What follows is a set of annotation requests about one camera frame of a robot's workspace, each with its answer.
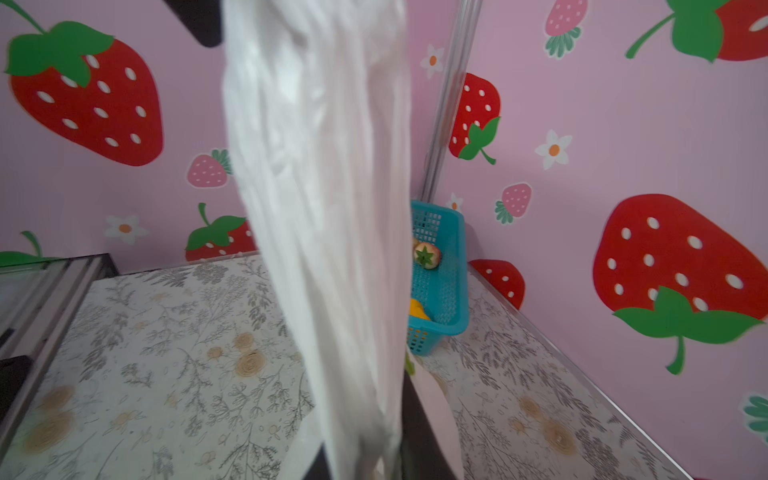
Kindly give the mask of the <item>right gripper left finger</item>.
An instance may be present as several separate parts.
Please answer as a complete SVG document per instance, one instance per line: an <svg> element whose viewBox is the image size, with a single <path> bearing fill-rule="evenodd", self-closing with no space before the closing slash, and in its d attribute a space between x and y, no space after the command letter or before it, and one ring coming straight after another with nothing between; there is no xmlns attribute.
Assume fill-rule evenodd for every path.
<svg viewBox="0 0 768 480"><path fill-rule="evenodd" d="M318 450L314 460L305 472L303 480L330 480L330 472L323 446Z"/></svg>

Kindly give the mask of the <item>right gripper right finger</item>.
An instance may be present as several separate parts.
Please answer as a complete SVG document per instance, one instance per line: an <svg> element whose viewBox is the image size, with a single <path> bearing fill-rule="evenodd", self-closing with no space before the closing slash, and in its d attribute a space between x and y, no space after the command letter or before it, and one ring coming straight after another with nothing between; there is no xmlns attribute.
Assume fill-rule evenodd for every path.
<svg viewBox="0 0 768 480"><path fill-rule="evenodd" d="M456 480L407 372L403 376L401 421L401 478Z"/></svg>

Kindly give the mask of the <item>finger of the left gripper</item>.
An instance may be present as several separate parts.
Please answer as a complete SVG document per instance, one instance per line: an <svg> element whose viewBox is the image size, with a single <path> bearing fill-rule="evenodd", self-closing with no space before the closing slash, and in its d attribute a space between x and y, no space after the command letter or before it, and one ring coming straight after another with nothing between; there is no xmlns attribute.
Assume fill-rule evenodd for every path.
<svg viewBox="0 0 768 480"><path fill-rule="evenodd" d="M164 3L200 45L215 48L221 44L221 0L164 0Z"/></svg>

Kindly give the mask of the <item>white lemon print plastic bag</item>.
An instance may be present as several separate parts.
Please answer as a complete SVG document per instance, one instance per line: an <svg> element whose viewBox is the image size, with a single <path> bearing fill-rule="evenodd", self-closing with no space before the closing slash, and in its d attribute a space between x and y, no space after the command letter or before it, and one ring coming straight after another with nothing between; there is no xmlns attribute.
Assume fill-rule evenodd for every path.
<svg viewBox="0 0 768 480"><path fill-rule="evenodd" d="M410 375L457 478L441 388L407 347L411 85L402 1L226 1L233 169L315 405L282 476L401 478Z"/></svg>

